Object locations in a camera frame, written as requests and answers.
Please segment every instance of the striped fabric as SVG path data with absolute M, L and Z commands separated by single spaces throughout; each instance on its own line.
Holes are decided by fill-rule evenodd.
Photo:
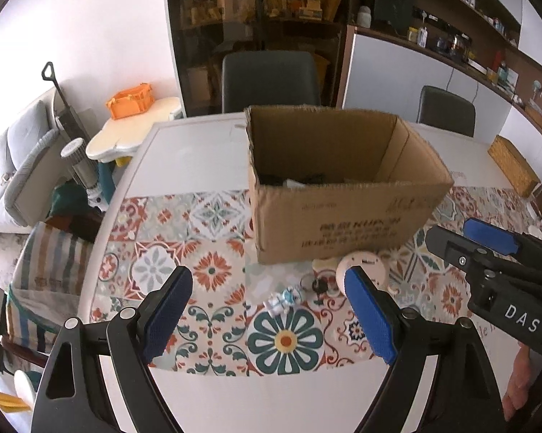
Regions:
M 49 353 L 65 320 L 76 315 L 92 244 L 45 223 L 30 233 L 8 290 L 10 339 Z

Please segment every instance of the orange plastic basket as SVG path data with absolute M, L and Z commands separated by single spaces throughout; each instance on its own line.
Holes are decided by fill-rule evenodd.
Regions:
M 152 86 L 149 83 L 140 83 L 135 88 L 116 93 L 106 106 L 110 110 L 111 117 L 117 120 L 148 111 L 154 101 Z

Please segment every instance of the open cardboard box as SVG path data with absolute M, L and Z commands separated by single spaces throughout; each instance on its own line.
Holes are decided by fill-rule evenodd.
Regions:
M 253 106 L 247 133 L 262 264 L 399 247 L 454 184 L 436 151 L 396 115 Z M 317 175 L 324 183 L 281 185 Z

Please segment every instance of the human hand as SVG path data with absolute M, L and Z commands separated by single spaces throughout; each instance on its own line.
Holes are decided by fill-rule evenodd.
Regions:
M 513 414 L 526 405 L 532 366 L 530 363 L 530 348 L 519 342 L 520 349 L 513 362 L 513 371 L 508 382 L 508 389 L 501 399 L 504 408 L 504 417 L 508 421 Z

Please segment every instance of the dining table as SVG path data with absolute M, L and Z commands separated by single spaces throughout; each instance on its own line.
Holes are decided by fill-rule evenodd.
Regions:
M 455 184 L 425 226 L 398 249 L 378 251 L 401 308 L 426 319 L 474 322 L 500 394 L 517 341 L 467 308 L 465 275 L 431 254 L 425 235 L 440 224 L 461 232 L 480 218 L 517 232 L 533 224 L 523 200 L 487 153 L 489 145 L 412 124 L 438 152 Z M 257 262 L 248 191 L 248 138 L 241 113 L 155 124 L 128 165 L 96 237 L 78 315 L 109 320 L 137 306 L 176 266 L 194 289 L 150 372 L 185 432 L 353 432 L 387 371 L 347 298 L 334 285 L 286 314 L 263 303 L 289 285 L 334 281 L 322 261 Z M 403 431 L 414 431 L 437 357 L 428 357 Z M 134 432 L 110 357 L 104 379 L 120 428 Z

